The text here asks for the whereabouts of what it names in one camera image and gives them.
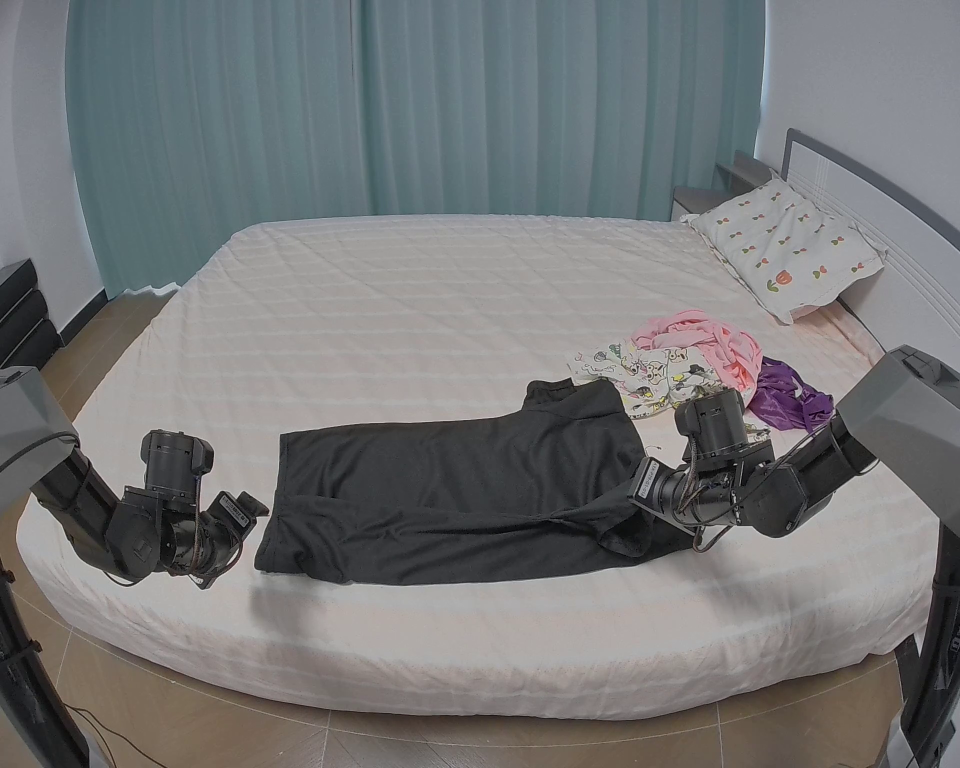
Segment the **wall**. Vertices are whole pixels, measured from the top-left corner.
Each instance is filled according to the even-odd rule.
[[[957,0],[767,0],[757,156],[799,129],[960,227],[958,40]]]
[[[102,289],[63,95],[69,0],[0,2],[0,264],[30,257],[61,330]]]

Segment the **tiled floor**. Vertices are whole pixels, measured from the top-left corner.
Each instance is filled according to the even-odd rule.
[[[71,418],[164,301],[115,300],[43,370]],[[61,696],[170,768],[856,768],[873,764],[900,707],[893,654],[633,722],[406,717],[264,701],[186,678],[67,626],[16,551],[22,508],[20,502],[0,516],[0,558],[17,576],[17,605]],[[118,768],[150,765],[119,739],[110,746]],[[33,765],[0,718],[0,768]]]

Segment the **black t-shirt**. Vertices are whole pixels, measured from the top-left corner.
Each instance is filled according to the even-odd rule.
[[[495,419],[280,437],[260,570],[371,584],[565,576],[692,537],[628,501],[643,442],[609,381],[534,381]]]

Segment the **curtain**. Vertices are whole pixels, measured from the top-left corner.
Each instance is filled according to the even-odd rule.
[[[70,141],[108,294],[263,221],[669,217],[752,153],[763,0],[73,0]]]

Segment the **mattress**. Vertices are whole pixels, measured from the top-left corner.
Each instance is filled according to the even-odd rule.
[[[844,394],[878,348],[838,307],[778,325],[686,225],[500,216],[264,224],[235,234],[164,307],[76,420],[117,490],[152,428],[210,441],[203,501],[268,504],[278,436],[334,424],[509,413],[564,354],[699,307]],[[671,413],[636,423],[678,463]],[[776,433],[781,454],[802,436]],[[937,521],[889,470],[779,540],[526,582],[332,585],[253,568],[263,526],[209,591],[120,588],[34,500],[17,541],[61,615],[187,675],[325,708],[634,718],[893,649],[923,623]]]

